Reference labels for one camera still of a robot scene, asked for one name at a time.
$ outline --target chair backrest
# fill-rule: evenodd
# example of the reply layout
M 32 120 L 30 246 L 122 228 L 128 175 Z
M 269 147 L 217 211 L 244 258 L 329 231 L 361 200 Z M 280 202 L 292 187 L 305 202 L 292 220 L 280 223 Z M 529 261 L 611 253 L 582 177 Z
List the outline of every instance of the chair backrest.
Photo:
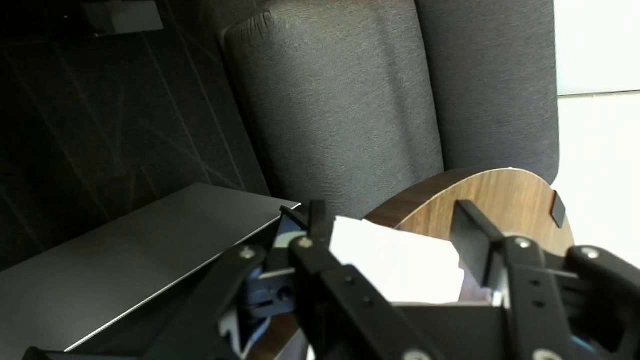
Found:
M 222 41 L 278 195 L 363 216 L 442 172 L 412 0 L 273 0 Z

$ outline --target white paper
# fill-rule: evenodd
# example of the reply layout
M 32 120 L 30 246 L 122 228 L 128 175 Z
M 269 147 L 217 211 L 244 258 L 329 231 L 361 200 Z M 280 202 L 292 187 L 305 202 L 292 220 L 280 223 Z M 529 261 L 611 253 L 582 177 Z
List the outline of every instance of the white paper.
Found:
M 338 216 L 329 248 L 389 301 L 458 301 L 463 272 L 450 242 Z

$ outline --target gray upholstery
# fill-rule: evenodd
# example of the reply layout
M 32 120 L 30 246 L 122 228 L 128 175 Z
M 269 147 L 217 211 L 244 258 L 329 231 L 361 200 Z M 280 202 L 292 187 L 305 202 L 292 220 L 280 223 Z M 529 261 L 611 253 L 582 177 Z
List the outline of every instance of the gray upholstery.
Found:
M 417 0 L 446 168 L 557 172 L 552 0 Z
M 223 46 L 276 193 L 363 216 L 442 172 L 412 0 L 273 0 Z

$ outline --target wooden armrest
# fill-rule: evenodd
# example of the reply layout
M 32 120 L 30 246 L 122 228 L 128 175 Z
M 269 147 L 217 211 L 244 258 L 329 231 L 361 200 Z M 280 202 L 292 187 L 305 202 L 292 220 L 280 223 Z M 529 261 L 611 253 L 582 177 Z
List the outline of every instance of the wooden armrest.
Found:
M 554 206 L 562 206 L 556 198 L 557 193 L 528 170 L 454 170 L 395 193 L 365 220 L 447 239 L 456 200 L 471 200 L 506 236 L 525 236 L 564 255 L 571 246 L 571 230 L 564 216 L 554 220 Z

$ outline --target dark fabric backdrop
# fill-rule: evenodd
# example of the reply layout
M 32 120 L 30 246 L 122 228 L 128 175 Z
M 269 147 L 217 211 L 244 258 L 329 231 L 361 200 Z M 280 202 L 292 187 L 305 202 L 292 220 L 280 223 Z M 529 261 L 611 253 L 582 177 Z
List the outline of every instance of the dark fabric backdrop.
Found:
M 191 6 L 158 0 L 162 32 L 1 46 L 0 270 L 191 182 L 267 192 Z

